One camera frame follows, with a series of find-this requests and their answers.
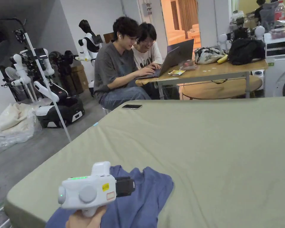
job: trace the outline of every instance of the round wooden stool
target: round wooden stool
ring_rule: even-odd
[[[255,76],[250,76],[250,91],[253,92],[262,86],[262,80]],[[212,81],[207,83],[198,84],[194,83],[191,85],[185,85],[182,89],[184,96],[199,100],[210,100],[210,99],[228,99],[238,96],[245,95],[246,80],[244,78],[236,80],[227,80],[222,84],[215,84]]]

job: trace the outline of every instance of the white t-shirt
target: white t-shirt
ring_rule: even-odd
[[[149,51],[141,53],[134,46],[132,46],[134,52],[134,61],[138,69],[144,68],[151,63],[163,64],[163,58],[159,52],[157,42],[155,42]]]

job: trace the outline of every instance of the patterned bag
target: patterned bag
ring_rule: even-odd
[[[194,51],[196,64],[210,64],[215,63],[223,58],[225,53],[215,48],[202,47]]]

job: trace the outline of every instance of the plastic bottle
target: plastic bottle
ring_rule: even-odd
[[[285,20],[285,5],[283,1],[279,1],[279,5],[274,12],[274,19],[276,21]]]

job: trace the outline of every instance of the green led light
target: green led light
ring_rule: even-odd
[[[71,180],[86,179],[86,178],[88,178],[88,177],[73,177],[73,178],[71,178]]]

